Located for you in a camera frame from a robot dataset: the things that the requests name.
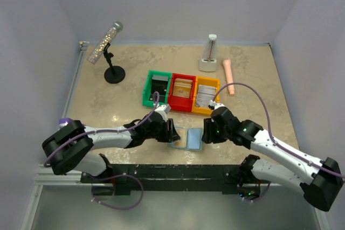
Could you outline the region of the teal leather card holder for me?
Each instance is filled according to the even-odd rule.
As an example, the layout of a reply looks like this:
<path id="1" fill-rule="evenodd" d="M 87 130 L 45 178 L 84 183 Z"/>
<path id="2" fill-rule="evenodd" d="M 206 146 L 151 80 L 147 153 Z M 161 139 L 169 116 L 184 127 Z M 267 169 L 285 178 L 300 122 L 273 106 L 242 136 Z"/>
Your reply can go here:
<path id="1" fill-rule="evenodd" d="M 202 128 L 177 128 L 176 131 L 181 139 L 168 143 L 168 147 L 187 151 L 202 150 Z"/>

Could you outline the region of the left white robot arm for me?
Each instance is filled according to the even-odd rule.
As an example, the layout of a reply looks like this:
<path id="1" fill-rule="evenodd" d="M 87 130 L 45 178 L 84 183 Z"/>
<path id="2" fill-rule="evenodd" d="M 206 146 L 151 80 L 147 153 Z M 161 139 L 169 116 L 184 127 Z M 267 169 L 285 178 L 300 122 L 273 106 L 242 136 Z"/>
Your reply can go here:
<path id="1" fill-rule="evenodd" d="M 105 183 L 112 176 L 110 163 L 105 155 L 95 155 L 91 151 L 105 148 L 130 149 L 149 139 L 172 143 L 181 137 L 173 119 L 167 118 L 163 112 L 155 111 L 143 119 L 135 119 L 117 128 L 92 128 L 79 120 L 70 120 L 42 143 L 46 155 L 44 166 L 51 168 L 55 175 L 65 175 L 76 170 Z"/>

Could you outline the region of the gold credit card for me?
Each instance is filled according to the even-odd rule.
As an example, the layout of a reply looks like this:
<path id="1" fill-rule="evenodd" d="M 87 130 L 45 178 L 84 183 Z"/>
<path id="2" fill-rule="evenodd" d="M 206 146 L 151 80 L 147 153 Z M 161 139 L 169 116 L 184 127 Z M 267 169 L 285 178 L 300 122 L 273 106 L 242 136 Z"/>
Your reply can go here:
<path id="1" fill-rule="evenodd" d="M 187 147 L 187 130 L 186 129 L 177 129 L 177 133 L 180 137 L 179 140 L 174 142 L 175 148 L 186 148 Z"/>

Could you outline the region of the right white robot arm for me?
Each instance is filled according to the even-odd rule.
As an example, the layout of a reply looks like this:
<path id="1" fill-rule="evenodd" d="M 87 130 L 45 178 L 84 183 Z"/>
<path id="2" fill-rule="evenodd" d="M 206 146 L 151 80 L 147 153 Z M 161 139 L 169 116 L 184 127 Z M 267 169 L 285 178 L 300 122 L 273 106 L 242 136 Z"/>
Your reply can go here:
<path id="1" fill-rule="evenodd" d="M 204 120 L 202 140 L 206 144 L 231 141 L 235 145 L 261 153 L 276 163 L 260 158 L 240 169 L 247 183 L 255 179 L 277 183 L 302 193 L 318 210 L 328 212 L 344 184 L 339 164 L 308 155 L 276 139 L 266 129 L 251 121 L 239 121 L 221 103 L 211 103 L 210 118 Z"/>

